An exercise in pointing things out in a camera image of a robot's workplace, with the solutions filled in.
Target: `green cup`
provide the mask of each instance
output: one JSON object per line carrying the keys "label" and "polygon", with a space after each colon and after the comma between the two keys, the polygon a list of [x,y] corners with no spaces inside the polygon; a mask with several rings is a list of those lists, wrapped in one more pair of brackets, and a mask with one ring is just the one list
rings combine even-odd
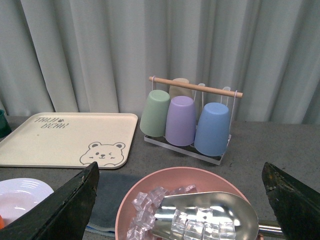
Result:
{"label": "green cup", "polygon": [[140,121],[141,131],[150,137],[162,137],[166,133],[170,95],[163,90],[149,93]]}
{"label": "green cup", "polygon": [[0,109],[0,138],[3,138],[11,133],[11,128],[5,116],[5,111]]}

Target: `gray mat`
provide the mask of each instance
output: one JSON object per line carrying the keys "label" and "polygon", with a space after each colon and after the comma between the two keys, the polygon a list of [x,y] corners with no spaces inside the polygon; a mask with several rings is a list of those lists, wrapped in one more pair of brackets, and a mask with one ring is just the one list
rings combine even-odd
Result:
{"label": "gray mat", "polygon": [[107,237],[115,237],[116,217],[119,206],[141,177],[111,171],[100,173],[95,204],[85,230]]}

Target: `white plate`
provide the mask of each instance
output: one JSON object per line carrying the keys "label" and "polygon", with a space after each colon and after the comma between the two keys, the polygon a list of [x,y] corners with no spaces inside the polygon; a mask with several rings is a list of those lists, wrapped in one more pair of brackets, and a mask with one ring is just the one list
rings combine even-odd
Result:
{"label": "white plate", "polygon": [[53,192],[48,184],[33,178],[0,181],[0,215],[4,225],[33,209]]}

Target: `metal scoop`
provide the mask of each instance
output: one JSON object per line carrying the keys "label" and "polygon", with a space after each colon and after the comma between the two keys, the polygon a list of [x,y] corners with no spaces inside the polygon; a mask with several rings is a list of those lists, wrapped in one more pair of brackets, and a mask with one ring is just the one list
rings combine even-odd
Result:
{"label": "metal scoop", "polygon": [[160,238],[170,239],[171,223],[176,209],[195,220],[197,209],[213,209],[217,222],[234,222],[236,240],[255,240],[258,232],[265,236],[284,238],[280,227],[259,225],[253,207],[243,198],[228,192],[201,192],[166,196],[155,213],[156,221],[152,233]]}

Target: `curtain fold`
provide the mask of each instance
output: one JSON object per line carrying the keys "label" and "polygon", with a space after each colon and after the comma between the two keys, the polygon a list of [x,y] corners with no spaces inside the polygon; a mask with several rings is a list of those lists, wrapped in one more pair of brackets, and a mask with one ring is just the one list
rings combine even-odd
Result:
{"label": "curtain fold", "polygon": [[156,75],[243,92],[239,121],[320,124],[318,0],[0,0],[0,33],[8,115],[141,116]]}

